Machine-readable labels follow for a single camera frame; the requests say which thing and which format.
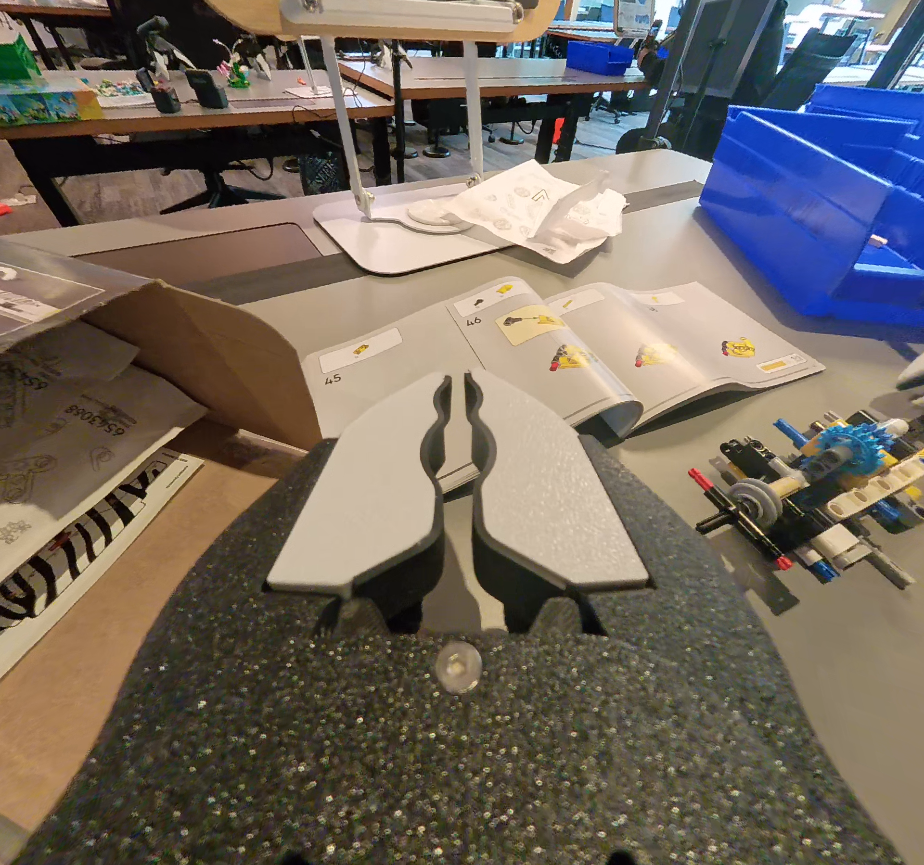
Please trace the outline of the white desk lamp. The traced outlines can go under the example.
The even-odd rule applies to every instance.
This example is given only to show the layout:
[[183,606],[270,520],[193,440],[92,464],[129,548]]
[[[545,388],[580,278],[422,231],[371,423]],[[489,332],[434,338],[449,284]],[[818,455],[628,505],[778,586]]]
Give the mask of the white desk lamp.
[[[305,36],[321,43],[346,157],[352,201],[341,197],[314,209],[317,226],[364,271],[402,275],[520,245],[488,229],[453,220],[445,203],[483,179],[477,43],[526,41],[545,31],[553,0],[205,0],[240,28],[257,35]],[[392,194],[376,204],[359,173],[343,90],[336,38],[436,39],[464,46],[470,173],[465,183]]]

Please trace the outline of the lego flower model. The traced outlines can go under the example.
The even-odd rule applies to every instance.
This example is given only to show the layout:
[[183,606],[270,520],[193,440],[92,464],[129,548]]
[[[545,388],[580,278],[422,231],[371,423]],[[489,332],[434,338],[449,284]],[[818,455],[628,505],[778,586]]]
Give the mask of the lego flower model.
[[213,43],[226,52],[226,58],[218,69],[225,76],[228,86],[235,89],[248,88],[252,76],[271,82],[271,69],[256,36],[244,35],[231,46],[218,38],[214,38]]

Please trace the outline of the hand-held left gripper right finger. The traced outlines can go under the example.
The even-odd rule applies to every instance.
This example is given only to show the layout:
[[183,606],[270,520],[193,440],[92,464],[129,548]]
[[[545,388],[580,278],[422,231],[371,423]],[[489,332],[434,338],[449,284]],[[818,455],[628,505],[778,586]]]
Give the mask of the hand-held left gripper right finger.
[[581,594],[650,580],[579,434],[545,404],[485,370],[465,375],[473,531],[491,554]]

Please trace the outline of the lego set cardboard box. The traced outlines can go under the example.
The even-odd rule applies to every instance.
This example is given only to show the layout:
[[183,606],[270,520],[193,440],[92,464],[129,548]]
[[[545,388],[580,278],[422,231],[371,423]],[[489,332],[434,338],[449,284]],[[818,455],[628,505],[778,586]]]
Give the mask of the lego set cardboard box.
[[[75,321],[136,346],[135,365],[165,378],[206,413],[142,455],[64,527],[163,447],[205,464],[2,677],[3,861],[14,858],[52,811],[88,755],[131,661],[180,580],[320,438],[294,348],[259,317],[163,280],[94,265],[86,256],[2,241],[2,353]],[[2,582],[13,572],[2,571]]]

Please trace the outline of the background wooden table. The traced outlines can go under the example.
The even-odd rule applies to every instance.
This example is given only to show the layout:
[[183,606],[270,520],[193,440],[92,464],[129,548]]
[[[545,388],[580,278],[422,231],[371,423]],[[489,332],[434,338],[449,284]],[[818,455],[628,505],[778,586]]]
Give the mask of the background wooden table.
[[299,97],[299,73],[274,71],[271,81],[227,91],[228,107],[202,107],[183,74],[173,80],[181,102],[178,113],[153,105],[104,108],[100,119],[17,127],[2,126],[9,143],[56,221],[79,224],[58,188],[59,178],[168,168],[199,170],[217,183],[228,163],[243,159],[305,155],[310,130],[335,123],[331,97]]

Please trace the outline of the lego technic vehicle model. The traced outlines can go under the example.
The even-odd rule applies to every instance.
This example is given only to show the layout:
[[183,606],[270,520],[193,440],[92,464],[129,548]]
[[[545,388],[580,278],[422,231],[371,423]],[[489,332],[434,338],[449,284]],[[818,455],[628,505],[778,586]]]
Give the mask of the lego technic vehicle model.
[[804,432],[783,419],[773,426],[791,455],[746,436],[723,442],[710,462],[720,482],[688,471],[714,508],[696,531],[733,530],[774,569],[801,566],[822,585],[863,564],[900,591],[915,585],[873,531],[922,528],[922,415],[859,409],[845,418],[826,412]]

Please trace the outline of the black stand pole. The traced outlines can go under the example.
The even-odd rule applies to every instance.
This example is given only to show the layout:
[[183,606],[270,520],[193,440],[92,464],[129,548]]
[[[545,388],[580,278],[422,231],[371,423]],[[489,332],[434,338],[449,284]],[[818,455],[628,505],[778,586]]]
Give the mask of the black stand pole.
[[650,110],[649,120],[645,128],[629,131],[620,139],[616,147],[617,154],[672,148],[671,143],[661,135],[661,128],[669,114],[676,92],[676,83],[699,21],[702,5],[702,0],[686,0],[685,5],[680,9],[680,21],[668,48],[667,61],[658,83],[653,85],[656,96]]

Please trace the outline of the blue plastic parts bin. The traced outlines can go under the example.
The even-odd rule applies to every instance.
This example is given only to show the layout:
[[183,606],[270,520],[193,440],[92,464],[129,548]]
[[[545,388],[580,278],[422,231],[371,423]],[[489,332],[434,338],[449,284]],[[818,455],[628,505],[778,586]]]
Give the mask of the blue plastic parts bin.
[[733,106],[699,202],[806,317],[922,328],[922,124]]

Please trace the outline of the black desk device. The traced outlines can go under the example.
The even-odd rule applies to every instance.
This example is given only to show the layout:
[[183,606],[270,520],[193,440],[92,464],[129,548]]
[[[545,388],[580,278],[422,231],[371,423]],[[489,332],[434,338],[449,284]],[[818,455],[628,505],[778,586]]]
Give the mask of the black desk device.
[[206,70],[187,69],[186,79],[203,109],[223,110],[228,108],[225,88],[218,85],[214,76]]
[[143,45],[145,63],[136,72],[142,87],[152,96],[154,105],[164,114],[179,113],[181,106],[171,81],[171,66],[177,62],[175,47],[167,38],[165,17],[154,16],[138,25],[136,32]]

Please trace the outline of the lego instruction booklet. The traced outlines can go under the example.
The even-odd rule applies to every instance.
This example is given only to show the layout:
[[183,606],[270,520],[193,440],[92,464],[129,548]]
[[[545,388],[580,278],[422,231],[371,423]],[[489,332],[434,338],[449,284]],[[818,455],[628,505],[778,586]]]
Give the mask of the lego instruction booklet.
[[324,436],[439,371],[464,397],[483,368],[576,427],[601,416],[620,439],[687,403],[760,391],[824,365],[698,282],[654,292],[592,283],[542,299],[506,276],[309,354],[303,371]]

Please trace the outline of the colourful lego box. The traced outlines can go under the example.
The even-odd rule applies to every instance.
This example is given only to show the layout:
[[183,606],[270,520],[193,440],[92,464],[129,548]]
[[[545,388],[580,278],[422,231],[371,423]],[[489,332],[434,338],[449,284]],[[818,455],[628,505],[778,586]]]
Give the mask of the colourful lego box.
[[55,82],[47,78],[1,84],[1,126],[103,120],[96,93],[74,77]]

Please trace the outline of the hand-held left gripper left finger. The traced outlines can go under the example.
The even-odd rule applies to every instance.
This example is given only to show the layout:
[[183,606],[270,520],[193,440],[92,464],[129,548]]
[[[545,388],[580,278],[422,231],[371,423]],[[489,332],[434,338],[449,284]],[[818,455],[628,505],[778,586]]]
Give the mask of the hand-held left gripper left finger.
[[270,590],[347,598],[437,543],[452,386],[448,374],[426,374],[341,432],[266,577]]

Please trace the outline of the translucent printed plastic bag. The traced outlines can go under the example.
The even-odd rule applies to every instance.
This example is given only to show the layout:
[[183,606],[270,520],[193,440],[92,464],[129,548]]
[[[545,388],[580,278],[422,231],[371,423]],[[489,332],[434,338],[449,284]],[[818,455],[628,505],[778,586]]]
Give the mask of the translucent printed plastic bag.
[[15,571],[93,497],[206,409],[75,321],[2,353],[1,559]]

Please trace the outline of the striped sticker sheet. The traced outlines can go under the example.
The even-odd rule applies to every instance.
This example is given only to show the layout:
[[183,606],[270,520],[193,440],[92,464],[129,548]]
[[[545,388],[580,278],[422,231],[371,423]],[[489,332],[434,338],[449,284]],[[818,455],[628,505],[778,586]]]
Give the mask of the striped sticker sheet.
[[9,574],[1,587],[1,676],[60,622],[204,466],[163,447]]

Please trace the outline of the black computer monitor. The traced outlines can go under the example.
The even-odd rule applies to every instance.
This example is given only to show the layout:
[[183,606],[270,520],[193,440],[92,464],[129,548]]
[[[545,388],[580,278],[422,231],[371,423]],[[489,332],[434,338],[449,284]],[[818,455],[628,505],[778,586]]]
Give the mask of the black computer monitor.
[[680,65],[677,93],[730,99],[782,0],[713,0],[702,7]]

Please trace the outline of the flat white printed paper bag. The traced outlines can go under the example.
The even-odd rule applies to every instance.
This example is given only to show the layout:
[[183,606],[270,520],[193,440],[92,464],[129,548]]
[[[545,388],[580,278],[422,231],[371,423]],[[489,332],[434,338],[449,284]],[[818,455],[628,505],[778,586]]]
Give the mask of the flat white printed paper bag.
[[577,189],[530,159],[449,199],[445,214],[496,236],[524,241],[536,236],[554,206]]

